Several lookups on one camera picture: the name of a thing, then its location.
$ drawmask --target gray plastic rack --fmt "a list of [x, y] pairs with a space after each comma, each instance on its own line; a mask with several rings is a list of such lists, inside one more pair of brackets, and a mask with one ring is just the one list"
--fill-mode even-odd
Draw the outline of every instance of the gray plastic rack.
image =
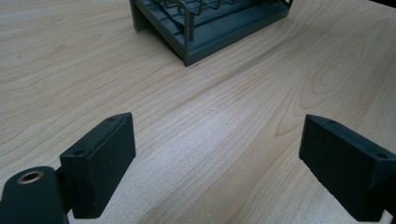
[[152, 24], [185, 66], [289, 14], [292, 0], [130, 0], [137, 32]]

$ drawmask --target light wooden surface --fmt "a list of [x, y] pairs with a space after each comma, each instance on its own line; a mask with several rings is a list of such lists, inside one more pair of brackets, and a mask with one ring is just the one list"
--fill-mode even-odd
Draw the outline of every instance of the light wooden surface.
[[131, 111], [136, 159], [71, 223], [356, 223], [298, 158], [304, 116], [395, 152], [395, 59], [396, 9], [365, 0], [295, 0], [189, 68], [126, 0], [0, 0], [0, 190]]

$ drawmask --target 3d printed part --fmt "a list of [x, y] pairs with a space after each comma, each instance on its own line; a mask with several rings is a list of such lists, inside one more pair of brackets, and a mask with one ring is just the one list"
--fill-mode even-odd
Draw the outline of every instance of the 3d printed part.
[[289, 14], [292, 0], [130, 0], [134, 28], [152, 24], [186, 66]]
[[396, 215], [396, 155], [331, 119], [307, 115], [300, 159], [358, 221]]
[[131, 113], [105, 119], [61, 155], [62, 166], [12, 176], [0, 202], [0, 223], [65, 224], [101, 216], [135, 157]]

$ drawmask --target screw hole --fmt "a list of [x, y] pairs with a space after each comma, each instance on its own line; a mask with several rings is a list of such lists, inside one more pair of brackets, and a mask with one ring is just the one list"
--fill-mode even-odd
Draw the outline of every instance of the screw hole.
[[85, 153], [85, 150], [82, 150], [82, 149], [73, 152], [73, 154], [74, 154], [75, 156], [81, 156], [81, 155], [84, 154], [84, 153]]
[[42, 171], [29, 172], [25, 175], [22, 175], [20, 178], [18, 178], [17, 182], [18, 182], [18, 184], [22, 184], [22, 185], [30, 184], [30, 183], [37, 181], [43, 175], [44, 175], [44, 172], [42, 172]]
[[382, 153], [376, 153], [375, 154], [377, 157], [379, 157], [379, 158], [381, 158], [381, 159], [387, 159], [388, 158], [388, 156], [387, 155], [385, 155], [385, 154], [382, 154]]

